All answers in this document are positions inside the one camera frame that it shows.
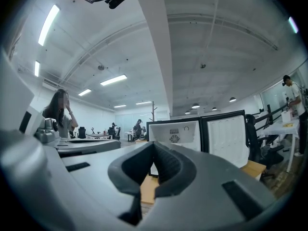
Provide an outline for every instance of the black frame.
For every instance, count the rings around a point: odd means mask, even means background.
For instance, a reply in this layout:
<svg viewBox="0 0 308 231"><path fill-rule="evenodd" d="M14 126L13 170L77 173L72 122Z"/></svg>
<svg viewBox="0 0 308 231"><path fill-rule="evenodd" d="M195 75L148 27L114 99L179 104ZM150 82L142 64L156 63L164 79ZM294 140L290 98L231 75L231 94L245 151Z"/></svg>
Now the black frame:
<svg viewBox="0 0 308 231"><path fill-rule="evenodd" d="M244 117L244 123L245 123L245 136L246 136L246 146L248 147L248 135L247 135L247 124L246 124L246 118L245 118L245 110L230 112L230 113L224 113L219 115L211 115L211 116L202 116L200 117L200 123L202 126L202 141L203 141L203 152L209 152L209 139L208 139L208 127L207 122L208 121L214 121L214 120L221 120L226 118L231 118L234 116L243 116Z"/></svg>
<svg viewBox="0 0 308 231"><path fill-rule="evenodd" d="M203 140L202 140L202 126L201 126L201 122L200 122L200 117L183 118L183 119L169 120L169 121L150 121L150 122L147 122L146 123L146 130L147 130L146 140L149 141L149 134L150 134L149 125L152 125L152 124L178 123L178 122L189 122L189 121L198 121L199 132L200 132L200 148L201 148L201 152L202 152L203 151ZM158 175L151 174L151 168L149 169L149 176L158 178Z"/></svg>

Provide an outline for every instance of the long dark hair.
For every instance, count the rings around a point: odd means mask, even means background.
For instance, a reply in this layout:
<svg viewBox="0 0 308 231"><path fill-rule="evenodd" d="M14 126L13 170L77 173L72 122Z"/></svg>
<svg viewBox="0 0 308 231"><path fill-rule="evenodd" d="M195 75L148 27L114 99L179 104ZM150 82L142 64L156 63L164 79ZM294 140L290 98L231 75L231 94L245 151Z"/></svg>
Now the long dark hair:
<svg viewBox="0 0 308 231"><path fill-rule="evenodd" d="M45 112L47 116L46 118L56 119L56 121L61 127L63 127L64 109L60 109L59 111L58 102L59 102L59 98L63 98L65 93L68 96L67 91L63 89L58 89L57 92L52 97L50 104L45 108Z"/></svg>

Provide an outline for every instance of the wooden tabletop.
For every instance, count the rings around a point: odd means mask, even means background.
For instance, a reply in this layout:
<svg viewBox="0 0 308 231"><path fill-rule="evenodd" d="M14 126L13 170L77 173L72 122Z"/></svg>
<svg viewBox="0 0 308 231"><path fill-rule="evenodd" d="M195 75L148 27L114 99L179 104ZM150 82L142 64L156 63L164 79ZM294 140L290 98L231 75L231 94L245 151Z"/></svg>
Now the wooden tabletop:
<svg viewBox="0 0 308 231"><path fill-rule="evenodd" d="M248 160L248 163L241 168L242 171L247 173L253 178L256 178L260 175L265 169L266 166ZM155 188L158 187L158 178L147 175L141 185L141 202L148 205L153 205Z"/></svg>

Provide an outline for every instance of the black pants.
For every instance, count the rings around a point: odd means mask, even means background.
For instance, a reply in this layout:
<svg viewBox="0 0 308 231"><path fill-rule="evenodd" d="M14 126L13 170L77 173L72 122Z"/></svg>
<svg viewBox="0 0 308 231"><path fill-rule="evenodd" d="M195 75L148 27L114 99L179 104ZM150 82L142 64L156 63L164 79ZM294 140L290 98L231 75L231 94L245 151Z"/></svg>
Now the black pants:
<svg viewBox="0 0 308 231"><path fill-rule="evenodd" d="M299 116L299 152L301 154L304 154L307 146L307 118L307 111Z"/></svg>

